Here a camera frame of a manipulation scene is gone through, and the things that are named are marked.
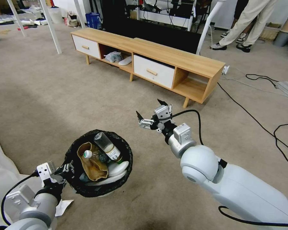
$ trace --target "bottle label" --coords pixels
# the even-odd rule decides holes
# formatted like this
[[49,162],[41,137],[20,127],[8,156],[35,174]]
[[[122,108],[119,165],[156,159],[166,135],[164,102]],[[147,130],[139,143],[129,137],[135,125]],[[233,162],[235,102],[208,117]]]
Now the bottle label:
[[106,152],[106,154],[111,160],[117,160],[121,152],[114,146],[109,152]]

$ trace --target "wooden tv cabinet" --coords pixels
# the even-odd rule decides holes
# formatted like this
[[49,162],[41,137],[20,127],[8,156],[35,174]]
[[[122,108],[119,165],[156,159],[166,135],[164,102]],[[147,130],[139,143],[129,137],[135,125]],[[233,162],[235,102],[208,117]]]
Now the wooden tv cabinet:
[[[203,103],[215,88],[225,63],[202,57],[139,38],[128,38],[92,28],[71,33],[75,49],[89,57],[119,67],[156,85]],[[124,57],[132,56],[128,65],[108,62],[104,55],[119,51]]]

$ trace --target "drawer handle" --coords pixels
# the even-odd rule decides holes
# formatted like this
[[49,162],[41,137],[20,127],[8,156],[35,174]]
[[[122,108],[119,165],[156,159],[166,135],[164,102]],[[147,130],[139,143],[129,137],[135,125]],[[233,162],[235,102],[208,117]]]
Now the drawer handle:
[[156,73],[155,71],[152,71],[152,70],[150,70],[150,69],[146,69],[146,71],[149,72],[149,73],[151,73],[152,75],[157,76],[157,73]]

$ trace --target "gray bin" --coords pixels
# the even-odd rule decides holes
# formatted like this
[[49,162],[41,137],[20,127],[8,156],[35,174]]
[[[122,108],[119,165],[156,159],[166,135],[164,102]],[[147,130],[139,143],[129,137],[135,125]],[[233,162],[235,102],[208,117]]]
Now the gray bin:
[[276,37],[275,41],[273,42],[273,44],[276,46],[282,47],[282,46],[286,45],[287,41],[288,41],[288,33],[280,31],[280,32],[278,32],[277,37]]

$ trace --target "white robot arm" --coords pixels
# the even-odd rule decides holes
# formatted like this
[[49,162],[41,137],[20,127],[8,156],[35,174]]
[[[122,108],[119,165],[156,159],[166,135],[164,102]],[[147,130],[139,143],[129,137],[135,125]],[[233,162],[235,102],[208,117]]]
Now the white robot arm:
[[[43,189],[36,194],[21,182],[31,176],[39,176]],[[35,172],[14,186],[5,197],[1,205],[3,220],[9,225],[7,230],[55,230],[56,206],[61,200],[61,193],[66,185],[65,178],[74,176],[72,162],[55,168],[53,162],[46,162],[37,166]],[[19,220],[10,224],[4,215],[4,202],[19,210]]]
[[288,200],[280,191],[247,170],[228,164],[209,147],[196,145],[190,127],[185,123],[176,126],[171,120],[181,113],[172,116],[172,106],[158,101],[161,106],[154,110],[151,119],[143,119],[137,112],[139,126],[164,134],[171,151],[181,159],[185,178],[209,191],[245,222],[272,228],[288,226]]

